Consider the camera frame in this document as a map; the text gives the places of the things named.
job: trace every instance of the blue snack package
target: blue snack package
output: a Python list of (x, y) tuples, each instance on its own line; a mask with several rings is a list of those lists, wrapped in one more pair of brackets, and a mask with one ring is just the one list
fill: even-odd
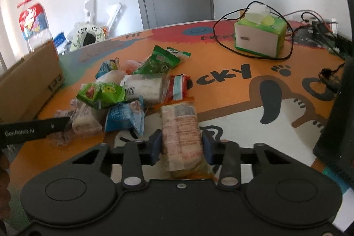
[(104, 131), (134, 128), (139, 135), (143, 135), (144, 117), (143, 98), (141, 96), (130, 103), (118, 103), (109, 109)]
[(119, 59), (115, 60), (107, 60), (101, 64), (100, 69), (94, 76), (96, 79), (100, 78), (102, 75), (105, 75), (107, 72), (111, 70), (118, 70), (119, 69)]

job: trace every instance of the screw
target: screw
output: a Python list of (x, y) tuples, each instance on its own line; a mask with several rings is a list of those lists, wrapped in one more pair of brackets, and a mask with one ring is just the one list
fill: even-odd
[(136, 186), (139, 185), (141, 183), (141, 179), (139, 177), (128, 177), (124, 179), (124, 184), (128, 185), (128, 186)]
[(177, 184), (177, 188), (178, 189), (185, 189), (185, 188), (187, 188), (187, 185), (184, 183), (179, 183), (179, 184)]
[(235, 177), (225, 177), (221, 179), (221, 184), (225, 186), (235, 186), (238, 182), (239, 181)]

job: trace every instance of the light green snack package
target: light green snack package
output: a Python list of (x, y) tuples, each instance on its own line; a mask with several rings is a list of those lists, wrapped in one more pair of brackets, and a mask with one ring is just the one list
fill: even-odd
[(155, 46), (151, 56), (133, 74), (167, 73), (181, 60), (160, 46)]
[(125, 89), (109, 83), (85, 84), (77, 93), (77, 99), (94, 109), (105, 109), (125, 100)]
[(181, 60), (181, 62), (185, 61), (192, 55), (192, 53), (186, 51), (179, 51), (173, 47), (167, 47), (166, 50), (172, 53), (174, 56), (177, 56)]

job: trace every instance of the finger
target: finger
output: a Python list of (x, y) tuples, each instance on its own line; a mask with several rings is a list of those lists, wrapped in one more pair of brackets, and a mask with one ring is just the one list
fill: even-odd
[(8, 190), (2, 191), (2, 194), (0, 195), (0, 211), (2, 211), (8, 206), (10, 200), (11, 200), (10, 192), (8, 192)]
[(6, 170), (10, 167), (10, 161), (2, 151), (0, 151), (0, 169)]
[(0, 219), (4, 220), (10, 218), (10, 216), (11, 216), (10, 206), (6, 205), (6, 207), (0, 210)]
[(0, 170), (0, 194), (1, 191), (5, 191), (8, 188), (8, 185), (10, 183), (10, 176), (6, 171), (1, 171)]

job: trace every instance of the orange tabletop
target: orange tabletop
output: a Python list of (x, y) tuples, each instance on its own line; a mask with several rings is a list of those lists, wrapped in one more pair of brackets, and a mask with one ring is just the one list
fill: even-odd
[[(145, 30), (61, 56), (65, 84), (39, 118), (52, 117), (57, 109), (68, 109), (80, 85), (95, 80), (103, 61), (114, 58), (119, 58), (120, 63), (142, 61), (155, 45), (170, 46), (192, 54), (171, 73), (191, 77), (193, 86), (188, 95), (195, 97), (201, 127), (214, 130), (215, 137), (236, 141), (243, 147), (265, 142), (307, 165), (313, 164), (312, 149), (335, 97), (319, 82), (318, 73), (324, 67), (336, 68), (341, 59), (314, 43), (295, 44), (287, 61), (246, 58), (215, 42), (214, 23)], [(219, 39), (229, 47), (234, 46), (233, 24), (222, 21), (216, 27)], [(290, 43), (286, 42), (281, 56), (289, 51)], [(102, 133), (59, 147), (47, 139), (25, 143), (11, 164), (10, 223), (15, 228), (25, 223), (23, 211), (19, 212), (19, 191), (29, 179), (103, 141), (112, 141), (112, 137), (105, 138)], [(319, 162), (314, 166), (320, 171), (325, 169)]]

